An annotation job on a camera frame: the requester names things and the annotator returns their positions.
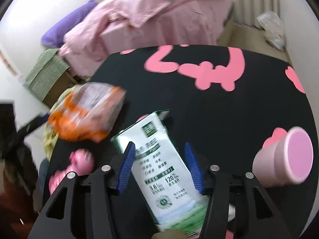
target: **pink plastic object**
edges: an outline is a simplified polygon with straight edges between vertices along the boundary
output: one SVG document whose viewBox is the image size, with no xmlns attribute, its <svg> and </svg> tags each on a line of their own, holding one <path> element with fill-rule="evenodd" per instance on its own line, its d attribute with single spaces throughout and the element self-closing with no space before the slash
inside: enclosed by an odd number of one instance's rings
<svg viewBox="0 0 319 239">
<path fill-rule="evenodd" d="M 264 187 L 303 183 L 312 167 L 310 137 L 301 127 L 293 127 L 279 141 L 259 150 L 253 173 Z"/>
<path fill-rule="evenodd" d="M 76 172 L 77 175 L 86 175 L 92 172 L 94 167 L 94 158 L 92 154 L 85 149 L 78 149 L 70 154 L 71 164 L 63 171 L 56 171 L 55 175 L 49 179 L 50 194 L 54 192 L 63 178 L 69 172 Z"/>
<path fill-rule="evenodd" d="M 138 122 L 138 121 L 140 121 L 140 120 L 142 120 L 142 119 L 146 118 L 148 115 L 149 115 L 149 114 L 145 114 L 145 115 L 143 115 L 143 116 L 139 117 L 139 118 L 138 118 L 138 120 L 137 120 L 136 122 Z"/>
</svg>

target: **blue gripper pad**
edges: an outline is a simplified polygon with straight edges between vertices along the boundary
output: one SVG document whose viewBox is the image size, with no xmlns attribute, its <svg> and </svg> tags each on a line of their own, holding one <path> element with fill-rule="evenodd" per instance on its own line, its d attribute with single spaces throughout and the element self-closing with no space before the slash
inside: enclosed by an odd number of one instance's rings
<svg viewBox="0 0 319 239">
<path fill-rule="evenodd" d="M 135 144 L 130 142 L 125 149 L 124 154 L 127 152 L 127 156 L 118 174 L 116 189 L 119 193 L 123 192 L 126 189 L 135 159 L 135 151 Z"/>
<path fill-rule="evenodd" d="M 185 143 L 185 160 L 192 176 L 195 188 L 199 193 L 204 191 L 204 177 L 188 142 Z"/>
<path fill-rule="evenodd" d="M 44 119 L 45 121 L 47 121 L 47 120 L 49 119 L 49 117 L 50 117 L 50 114 L 45 114 L 45 115 L 43 116 L 43 119 Z"/>
</svg>

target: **pink cup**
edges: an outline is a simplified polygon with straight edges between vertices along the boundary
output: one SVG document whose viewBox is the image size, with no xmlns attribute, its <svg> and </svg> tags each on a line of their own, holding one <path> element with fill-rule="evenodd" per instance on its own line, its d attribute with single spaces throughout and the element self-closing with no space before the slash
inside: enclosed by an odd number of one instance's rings
<svg viewBox="0 0 319 239">
<path fill-rule="evenodd" d="M 301 127 L 293 127 L 280 141 L 262 148 L 253 162 L 253 173 L 264 187 L 303 183 L 312 167 L 310 137 Z"/>
</svg>

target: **pink blanket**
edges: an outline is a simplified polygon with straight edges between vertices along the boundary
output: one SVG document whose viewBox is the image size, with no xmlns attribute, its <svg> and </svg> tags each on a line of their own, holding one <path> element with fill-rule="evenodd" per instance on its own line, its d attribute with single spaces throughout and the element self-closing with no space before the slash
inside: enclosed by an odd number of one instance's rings
<svg viewBox="0 0 319 239">
<path fill-rule="evenodd" d="M 112 53 L 168 44 L 216 45 L 233 0 L 104 0 L 64 36 L 74 74 L 92 76 Z"/>
</svg>

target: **orange bag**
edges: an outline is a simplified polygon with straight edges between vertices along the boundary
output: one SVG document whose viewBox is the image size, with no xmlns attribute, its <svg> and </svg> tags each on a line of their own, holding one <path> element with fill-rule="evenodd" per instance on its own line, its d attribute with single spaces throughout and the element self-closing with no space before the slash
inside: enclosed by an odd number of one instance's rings
<svg viewBox="0 0 319 239">
<path fill-rule="evenodd" d="M 63 100 L 51 113 L 48 123 L 64 140 L 101 142 L 114 126 L 125 93 L 122 88 L 107 83 L 86 83 Z"/>
</svg>

